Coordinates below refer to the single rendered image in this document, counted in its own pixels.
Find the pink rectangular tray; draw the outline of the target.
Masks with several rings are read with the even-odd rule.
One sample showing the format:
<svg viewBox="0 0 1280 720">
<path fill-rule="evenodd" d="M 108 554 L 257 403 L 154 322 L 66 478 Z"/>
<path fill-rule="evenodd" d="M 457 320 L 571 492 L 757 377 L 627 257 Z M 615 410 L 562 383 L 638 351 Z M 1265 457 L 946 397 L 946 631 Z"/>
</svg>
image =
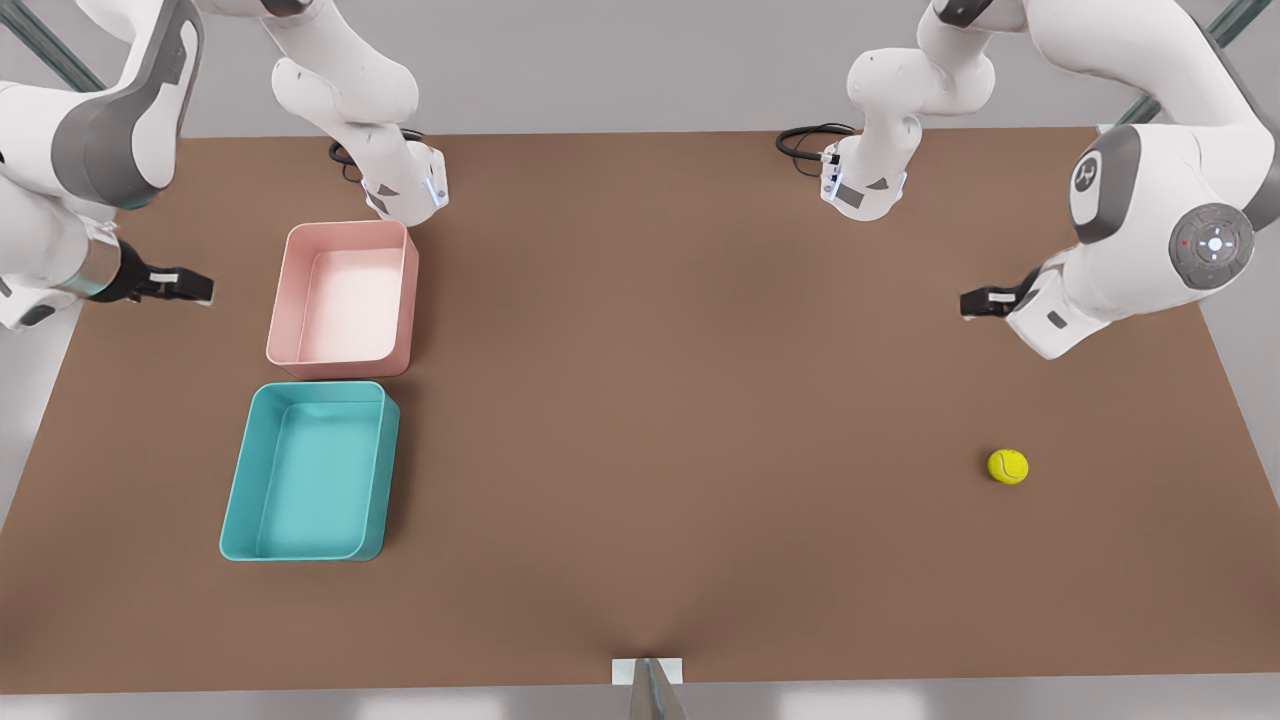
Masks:
<svg viewBox="0 0 1280 720">
<path fill-rule="evenodd" d="M 266 359 L 301 380 L 403 374 L 419 260 L 396 220 L 297 225 L 285 238 Z"/>
</svg>

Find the teal rectangular tray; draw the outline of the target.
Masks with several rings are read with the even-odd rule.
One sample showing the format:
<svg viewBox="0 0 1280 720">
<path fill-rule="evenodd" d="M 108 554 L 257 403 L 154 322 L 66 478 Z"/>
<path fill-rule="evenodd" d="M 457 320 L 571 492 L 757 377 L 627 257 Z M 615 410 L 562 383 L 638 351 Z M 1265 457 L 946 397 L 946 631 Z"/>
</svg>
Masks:
<svg viewBox="0 0 1280 720">
<path fill-rule="evenodd" d="M 251 401 L 219 550 L 366 562 L 383 550 L 401 409 L 374 380 L 282 382 Z"/>
</svg>

